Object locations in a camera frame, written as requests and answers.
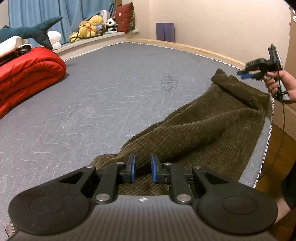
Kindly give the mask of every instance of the bed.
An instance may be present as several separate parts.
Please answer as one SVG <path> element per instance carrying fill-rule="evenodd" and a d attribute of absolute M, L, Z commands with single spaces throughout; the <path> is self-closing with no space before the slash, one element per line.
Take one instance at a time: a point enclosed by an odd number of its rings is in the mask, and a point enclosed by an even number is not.
<path fill-rule="evenodd" d="M 201 96 L 217 68 L 238 67 L 194 53 L 122 42 L 65 60 L 65 79 L 0 120 L 0 222 L 19 192 L 117 153 L 132 136 Z M 171 78 L 173 88 L 161 84 Z M 266 92 L 263 82 L 242 80 Z M 255 187 L 266 155 L 273 99 L 239 182 Z M 0 240 L 5 239 L 4 230 Z"/>

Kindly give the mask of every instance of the wooden floor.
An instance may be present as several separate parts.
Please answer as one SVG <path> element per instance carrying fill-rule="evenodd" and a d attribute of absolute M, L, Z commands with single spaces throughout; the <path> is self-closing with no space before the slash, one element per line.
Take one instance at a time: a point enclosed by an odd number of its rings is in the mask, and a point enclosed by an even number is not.
<path fill-rule="evenodd" d="M 273 125 L 271 139 L 265 158 L 263 171 L 265 173 L 274 161 L 282 138 L 282 130 Z M 289 173 L 296 160 L 296 141 L 286 133 L 279 155 L 266 175 L 259 180 L 256 189 L 276 198 L 281 195 L 281 180 Z M 280 241 L 288 241 L 296 224 L 296 210 L 275 224 L 271 230 L 272 235 Z"/>

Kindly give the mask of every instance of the blue curtain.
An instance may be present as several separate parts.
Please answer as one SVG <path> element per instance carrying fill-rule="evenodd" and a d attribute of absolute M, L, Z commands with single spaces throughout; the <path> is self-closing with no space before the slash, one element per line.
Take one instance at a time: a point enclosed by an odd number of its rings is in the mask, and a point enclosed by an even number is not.
<path fill-rule="evenodd" d="M 9 25 L 12 28 L 33 27 L 51 17 L 62 16 L 63 19 L 49 29 L 61 33 L 61 43 L 69 41 L 69 35 L 77 32 L 79 23 L 109 10 L 114 0 L 9 0 Z M 32 46 L 39 44 L 28 40 Z"/>

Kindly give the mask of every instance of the metal screw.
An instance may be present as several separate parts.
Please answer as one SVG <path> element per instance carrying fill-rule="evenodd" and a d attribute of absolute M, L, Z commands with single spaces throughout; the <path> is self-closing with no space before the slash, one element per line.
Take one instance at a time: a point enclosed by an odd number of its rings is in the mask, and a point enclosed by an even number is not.
<path fill-rule="evenodd" d="M 100 193 L 96 195 L 96 200 L 100 202 L 108 201 L 110 199 L 110 196 L 107 193 Z"/>
<path fill-rule="evenodd" d="M 191 196 L 189 196 L 187 194 L 180 194 L 177 196 L 177 200 L 180 202 L 188 202 L 191 200 Z"/>

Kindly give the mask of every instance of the person's hand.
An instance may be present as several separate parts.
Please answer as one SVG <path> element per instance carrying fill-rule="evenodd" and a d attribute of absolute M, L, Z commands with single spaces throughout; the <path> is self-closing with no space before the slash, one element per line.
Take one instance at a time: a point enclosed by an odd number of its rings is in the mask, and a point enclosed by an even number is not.
<path fill-rule="evenodd" d="M 279 76 L 281 81 L 286 87 L 286 90 L 289 94 L 291 101 L 289 103 L 285 102 L 286 104 L 291 104 L 296 102 L 296 79 L 289 74 L 285 70 L 281 70 L 279 72 Z M 275 82 L 274 78 L 278 77 L 278 71 L 275 72 L 267 72 L 267 74 L 263 77 L 265 82 L 265 86 L 268 89 L 268 92 L 272 95 L 272 97 L 276 98 L 276 94 L 279 87 L 279 82 Z"/>

